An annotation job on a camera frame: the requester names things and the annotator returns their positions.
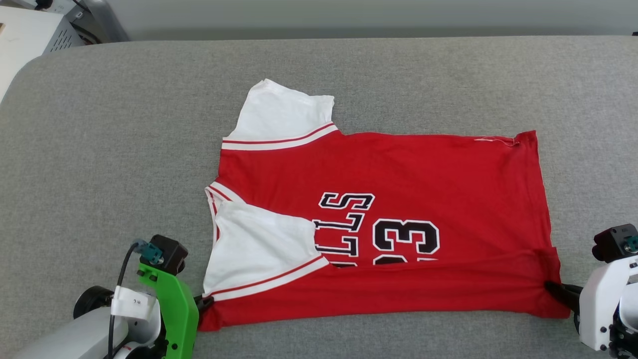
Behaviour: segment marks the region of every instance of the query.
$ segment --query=red stripe trim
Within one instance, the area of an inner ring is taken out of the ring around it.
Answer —
[[[225,195],[224,193],[222,193],[220,190],[218,190],[217,188],[214,188],[213,186],[208,186],[208,188],[210,188],[211,190],[217,192],[221,197],[224,197],[225,199],[229,200],[229,201],[233,201],[232,199],[228,198],[227,195]]]
[[[316,134],[317,132],[323,130],[324,128],[328,128],[330,126],[334,126],[334,123],[329,123],[328,125],[325,125],[323,127],[317,128],[316,130],[310,132],[309,134],[302,136],[302,137],[297,137],[294,139],[287,139],[287,140],[277,140],[277,141],[231,141],[231,140],[224,140],[222,142],[224,143],[240,143],[240,144],[268,144],[268,143],[282,143],[282,142],[292,142],[292,141],[298,141],[298,140],[303,140],[307,137],[310,137],[314,134]]]
[[[303,268],[305,266],[309,266],[310,264],[313,264],[314,262],[317,262],[321,258],[323,258],[323,256],[318,256],[317,258],[313,259],[312,261],[306,262],[306,263],[296,267],[295,269],[289,270],[286,273],[280,274],[280,275],[278,275],[276,277],[264,279],[264,280],[262,280],[260,282],[257,282],[257,283],[246,284],[245,286],[240,286],[240,287],[235,287],[235,288],[230,288],[230,289],[224,289],[224,290],[221,290],[221,291],[216,291],[216,292],[213,292],[213,293],[209,294],[208,296],[213,296],[215,294],[220,294],[220,293],[225,293],[225,292],[230,292],[230,291],[236,291],[236,290],[239,290],[239,289],[244,289],[244,288],[248,288],[248,287],[258,286],[259,284],[270,282],[271,280],[275,280],[277,278],[281,278],[281,277],[284,277],[285,275],[291,274],[292,272],[298,271],[298,270],[300,270],[301,268]]]

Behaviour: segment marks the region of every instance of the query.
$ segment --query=gray couch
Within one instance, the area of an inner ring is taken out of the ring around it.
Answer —
[[[565,282],[600,265],[593,235],[638,224],[638,38],[137,42],[30,62],[0,105],[0,358],[114,287],[134,238],[211,247],[204,187],[248,89],[334,95],[346,133],[538,131]],[[124,284],[137,289],[135,265]],[[194,358],[606,358],[571,320],[506,312],[329,317],[199,333]]]

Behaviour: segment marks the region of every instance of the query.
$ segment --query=white label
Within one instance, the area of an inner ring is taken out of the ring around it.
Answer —
[[[117,286],[111,301],[111,314],[148,320],[153,306],[155,306],[155,297]]]

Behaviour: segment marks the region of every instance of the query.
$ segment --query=black and white lettering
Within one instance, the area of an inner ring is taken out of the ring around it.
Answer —
[[[354,202],[351,210],[367,211],[372,206],[372,202],[375,200],[375,195],[370,193],[344,193],[339,197],[338,193],[324,192],[319,202],[321,208],[332,208],[333,210],[342,210],[350,205],[350,202]]]
[[[393,252],[395,241],[416,243],[419,254],[432,254],[439,249],[438,228],[430,221],[380,218],[372,231],[373,245],[383,252]]]
[[[341,237],[341,242],[347,244],[347,247],[327,247],[315,244],[315,248],[322,253],[339,254],[348,257],[359,256],[359,239],[357,237]]]
[[[382,254],[373,260],[373,264],[392,264],[392,263],[407,263],[408,260],[404,256],[398,256],[395,254]]]
[[[354,262],[330,262],[335,267],[345,268],[345,267],[356,267],[357,263]]]
[[[347,219],[352,220],[350,223],[341,223],[341,222],[323,222],[318,219],[313,219],[313,223],[317,229],[321,228],[334,228],[334,229],[342,229],[344,231],[348,231],[351,233],[358,232],[361,227],[361,222],[363,222],[363,218],[366,215],[363,213],[348,213],[346,216]]]

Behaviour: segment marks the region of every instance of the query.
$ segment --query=white shoulder panel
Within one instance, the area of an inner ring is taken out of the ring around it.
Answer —
[[[328,261],[315,249],[315,225],[245,203],[216,202],[219,238],[204,277],[216,301],[291,282]]]
[[[253,86],[237,127],[225,140],[276,141],[307,134],[332,120],[333,96],[308,96],[265,79]]]

